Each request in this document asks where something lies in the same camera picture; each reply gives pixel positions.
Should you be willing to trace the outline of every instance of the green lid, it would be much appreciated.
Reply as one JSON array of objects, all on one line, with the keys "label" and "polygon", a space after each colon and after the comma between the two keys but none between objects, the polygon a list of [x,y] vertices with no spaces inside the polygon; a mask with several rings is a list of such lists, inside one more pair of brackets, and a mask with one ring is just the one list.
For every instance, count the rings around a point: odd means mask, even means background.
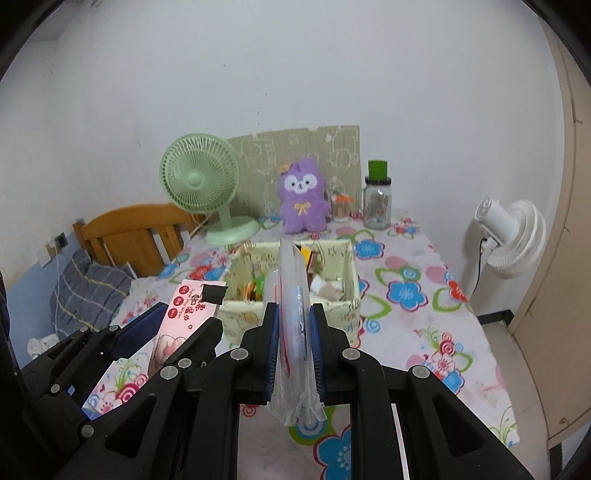
[{"label": "green lid", "polygon": [[369,179],[380,181],[388,178],[388,162],[385,160],[369,160]]}]

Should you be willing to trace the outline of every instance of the ziplock bag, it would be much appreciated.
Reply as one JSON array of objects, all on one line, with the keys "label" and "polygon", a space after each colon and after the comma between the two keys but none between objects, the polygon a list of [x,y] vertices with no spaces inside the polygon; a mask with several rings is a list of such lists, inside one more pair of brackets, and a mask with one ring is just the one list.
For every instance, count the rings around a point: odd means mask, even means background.
[{"label": "ziplock bag", "polygon": [[280,307],[279,352],[269,409],[282,425],[325,420],[316,390],[310,331],[310,291],[301,252],[289,242],[279,247],[279,270],[265,281],[264,304]]}]

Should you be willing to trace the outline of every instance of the fan grille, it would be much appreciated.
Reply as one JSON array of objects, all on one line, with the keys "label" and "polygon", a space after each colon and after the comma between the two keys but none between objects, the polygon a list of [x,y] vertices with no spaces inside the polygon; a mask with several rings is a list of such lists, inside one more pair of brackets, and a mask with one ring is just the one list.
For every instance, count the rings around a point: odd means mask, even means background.
[{"label": "fan grille", "polygon": [[520,200],[508,206],[507,212],[519,222],[519,231],[511,242],[495,248],[487,263],[501,278],[514,278],[538,258],[544,248],[546,225],[535,205]]},{"label": "fan grille", "polygon": [[164,153],[160,181],[171,201],[191,213],[210,213],[236,194],[240,169],[232,146],[207,134],[179,138]]}]

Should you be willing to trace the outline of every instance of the door frame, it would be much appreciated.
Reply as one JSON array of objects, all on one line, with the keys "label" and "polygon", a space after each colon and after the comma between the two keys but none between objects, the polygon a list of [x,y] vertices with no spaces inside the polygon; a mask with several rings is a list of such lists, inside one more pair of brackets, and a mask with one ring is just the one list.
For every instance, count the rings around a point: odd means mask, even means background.
[{"label": "door frame", "polygon": [[550,265],[554,260],[558,244],[564,232],[566,224],[566,217],[569,213],[570,200],[573,193],[574,182],[574,158],[576,153],[576,129],[574,117],[574,99],[571,87],[569,73],[566,67],[565,55],[570,55],[562,41],[556,36],[554,31],[548,26],[546,22],[540,19],[540,23],[546,34],[550,50],[556,65],[558,73],[558,82],[560,84],[560,91],[562,94],[562,105],[564,112],[564,165],[562,170],[562,184],[560,186],[560,195],[558,197],[558,206],[556,208],[556,215],[554,223],[550,229],[548,241],[546,243],[542,259],[535,272],[534,279],[528,288],[523,300],[513,319],[509,324],[509,332],[511,334],[519,328],[519,324],[529,314],[530,308],[535,302],[535,297],[538,294],[542,282],[545,280]]}]

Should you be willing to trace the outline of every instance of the wooden bed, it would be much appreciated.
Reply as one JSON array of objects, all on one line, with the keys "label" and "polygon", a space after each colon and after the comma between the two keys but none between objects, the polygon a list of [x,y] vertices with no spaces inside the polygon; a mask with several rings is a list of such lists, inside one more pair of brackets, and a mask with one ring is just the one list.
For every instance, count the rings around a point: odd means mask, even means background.
[{"label": "wooden bed", "polygon": [[103,265],[122,267],[129,262],[140,277],[158,275],[167,263],[158,250],[153,233],[159,234],[166,253],[173,259],[183,248],[180,226],[189,232],[195,218],[177,206],[133,205],[98,216],[87,224],[74,223],[80,246]]}]

